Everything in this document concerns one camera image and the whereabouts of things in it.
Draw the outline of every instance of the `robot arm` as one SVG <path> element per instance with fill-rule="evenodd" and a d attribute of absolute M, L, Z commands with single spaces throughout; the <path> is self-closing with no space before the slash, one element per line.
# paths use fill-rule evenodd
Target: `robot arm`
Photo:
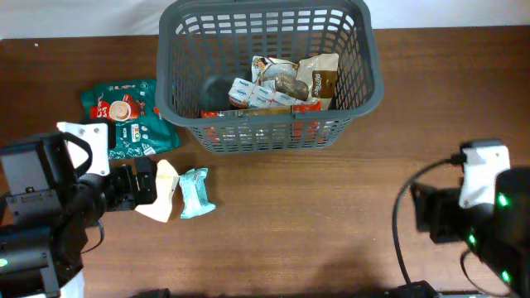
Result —
<path fill-rule="evenodd" d="M 77 167 L 66 142 L 85 151 Z M 59 296 L 83 268 L 85 230 L 105 212 L 133 210 L 157 197 L 157 168 L 146 157 L 135 160 L 137 175 L 131 166 L 102 173 L 92 157 L 90 144 L 68 132 L 31 137 L 0 152 L 14 218 L 0 228 L 2 297 Z"/>
<path fill-rule="evenodd" d="M 461 188 L 412 184 L 417 229 L 436 244 L 466 242 L 511 296 L 530 297 L 530 168 L 510 169 L 497 140 L 463 144 L 460 153 Z"/>

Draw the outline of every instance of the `white snack box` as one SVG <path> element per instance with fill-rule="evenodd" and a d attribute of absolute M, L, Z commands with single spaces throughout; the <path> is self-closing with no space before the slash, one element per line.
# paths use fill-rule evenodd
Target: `white snack box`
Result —
<path fill-rule="evenodd" d="M 263 97 L 264 99 L 272 100 L 272 98 L 274 97 L 274 93 L 276 93 L 276 91 L 264 88 L 262 86 L 256 86 L 252 90 L 252 93 L 257 94 Z"/>
<path fill-rule="evenodd" d="M 232 87 L 241 89 L 251 94 L 252 90 L 254 89 L 254 87 L 256 87 L 256 85 L 248 82 L 247 80 L 236 78 L 232 83 Z"/>
<path fill-rule="evenodd" d="M 296 102 L 296 99 L 292 98 L 289 95 L 285 95 L 281 92 L 276 92 L 274 96 L 272 97 L 272 99 L 274 99 L 275 102 L 281 103 L 282 105 L 286 105 L 286 106 L 292 106 Z"/>
<path fill-rule="evenodd" d="M 271 99 L 265 99 L 263 96 L 251 94 L 250 98 L 248 98 L 248 108 L 268 108 L 271 102 Z"/>
<path fill-rule="evenodd" d="M 275 108 L 275 107 L 285 107 L 286 105 L 283 103 L 279 103 L 277 101 L 271 100 L 271 105 L 269 108 Z"/>
<path fill-rule="evenodd" d="M 232 86 L 232 88 L 229 91 L 229 97 L 232 101 L 234 101 L 237 104 L 240 104 L 244 107 L 247 106 L 248 98 L 250 97 L 251 92 L 249 90 L 237 88 L 236 86 Z"/>

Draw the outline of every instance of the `light blue wrapped snack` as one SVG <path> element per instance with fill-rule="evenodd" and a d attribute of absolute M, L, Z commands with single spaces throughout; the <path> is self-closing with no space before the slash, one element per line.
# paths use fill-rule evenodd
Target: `light blue wrapped snack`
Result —
<path fill-rule="evenodd" d="M 215 205 L 208 201 L 206 194 L 205 178 L 208 169 L 189 170 L 181 175 L 179 185 L 184 198 L 184 210 L 181 219 L 191 219 L 195 216 L 207 214 L 215 209 Z"/>

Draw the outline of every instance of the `brown table surface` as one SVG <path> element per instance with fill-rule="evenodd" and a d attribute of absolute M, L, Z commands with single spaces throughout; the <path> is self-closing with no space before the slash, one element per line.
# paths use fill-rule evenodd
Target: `brown table surface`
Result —
<path fill-rule="evenodd" d="M 217 156 L 177 128 L 183 146 L 157 159 L 180 173 L 208 167 L 207 190 L 218 208 L 179 219 L 178 190 L 169 223 L 105 214 L 105 241 L 84 256 L 87 296 L 402 284 L 390 221 L 409 175 L 480 137 L 501 137 L 513 165 L 530 164 L 530 27 L 378 30 L 376 39 L 383 102 L 328 149 Z M 155 77 L 156 53 L 155 36 L 0 41 L 0 145 L 78 121 L 80 94 L 94 84 Z M 460 176 L 444 168 L 423 181 L 452 186 Z M 0 190 L 7 191 L 3 174 Z M 458 263 L 464 245 L 435 246 L 413 219 L 406 199 L 399 231 L 411 278 L 441 291 L 472 289 Z M 98 236 L 89 230 L 88 245 Z M 470 274 L 503 290 L 476 260 Z"/>

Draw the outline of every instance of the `green packaging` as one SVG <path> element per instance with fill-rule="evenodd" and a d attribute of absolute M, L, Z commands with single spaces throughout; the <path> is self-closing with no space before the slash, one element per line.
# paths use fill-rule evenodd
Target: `green packaging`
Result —
<path fill-rule="evenodd" d="M 82 94 L 87 118 L 109 118 L 116 123 L 116 147 L 110 160 L 162 153 L 181 141 L 175 127 L 162 118 L 155 106 L 154 79 L 99 84 Z"/>

